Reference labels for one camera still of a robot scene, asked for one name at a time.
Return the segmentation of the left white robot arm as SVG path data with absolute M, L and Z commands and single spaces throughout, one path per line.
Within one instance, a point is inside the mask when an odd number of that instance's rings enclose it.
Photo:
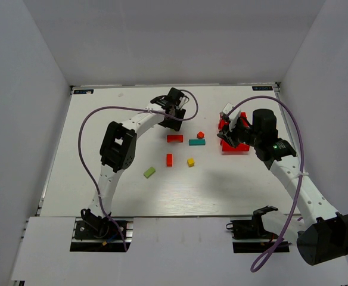
M 145 108 L 100 107 L 84 118 L 79 129 L 77 146 L 82 166 L 95 185 L 95 195 L 89 207 L 82 209 L 80 215 L 94 232 L 102 232 L 110 218 L 118 181 L 133 163 L 137 139 L 155 125 L 179 131 L 186 112 L 182 103 L 187 98 L 183 90 L 171 88 L 167 95 L 153 98 Z M 100 177 L 95 180 L 83 159 L 82 134 L 89 118 L 106 109 L 135 111 L 136 115 L 121 123 L 112 121 L 108 124 L 100 146 Z

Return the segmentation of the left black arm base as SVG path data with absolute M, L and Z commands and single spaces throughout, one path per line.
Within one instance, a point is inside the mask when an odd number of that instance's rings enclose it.
M 89 226 L 83 220 L 76 219 L 70 252 L 72 253 L 125 253 L 132 242 L 133 222 L 128 220 L 116 220 L 124 241 L 117 226 L 105 220 L 99 231 Z

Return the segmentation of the red arch wood block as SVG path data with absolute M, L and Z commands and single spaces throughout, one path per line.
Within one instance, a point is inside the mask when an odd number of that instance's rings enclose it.
M 183 135 L 168 135 L 166 137 L 167 142 L 183 142 L 184 141 L 184 136 Z

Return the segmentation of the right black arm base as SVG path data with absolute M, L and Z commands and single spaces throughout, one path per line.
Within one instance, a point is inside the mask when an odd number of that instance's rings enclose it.
M 278 239 L 276 234 L 259 234 L 250 219 L 231 220 L 226 230 L 232 234 L 232 247 L 235 254 L 259 254 L 272 247 Z

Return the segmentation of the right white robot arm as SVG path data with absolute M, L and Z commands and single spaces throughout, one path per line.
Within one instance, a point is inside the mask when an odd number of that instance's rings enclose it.
M 317 265 L 348 255 L 348 214 L 341 214 L 317 189 L 305 172 L 299 171 L 301 157 L 290 143 L 278 136 L 274 112 L 257 109 L 252 122 L 240 109 L 227 104 L 220 113 L 225 122 L 218 137 L 232 147 L 246 144 L 296 200 L 302 219 L 266 206 L 253 212 L 252 223 L 259 236 L 273 233 L 296 246 L 303 260 Z

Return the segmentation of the teal long wood block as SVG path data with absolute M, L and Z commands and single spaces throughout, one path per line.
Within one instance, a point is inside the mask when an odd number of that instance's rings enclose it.
M 206 144 L 205 139 L 190 139 L 188 141 L 189 146 L 204 146 Z

